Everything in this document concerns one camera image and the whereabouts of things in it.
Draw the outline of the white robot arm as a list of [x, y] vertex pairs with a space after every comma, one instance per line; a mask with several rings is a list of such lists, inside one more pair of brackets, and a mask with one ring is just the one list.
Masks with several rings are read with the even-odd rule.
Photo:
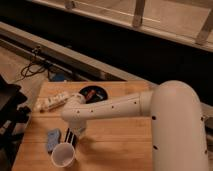
[[210, 171], [201, 102], [184, 82], [90, 104], [74, 93], [61, 113], [77, 136], [89, 120], [144, 115], [151, 119], [153, 171]]

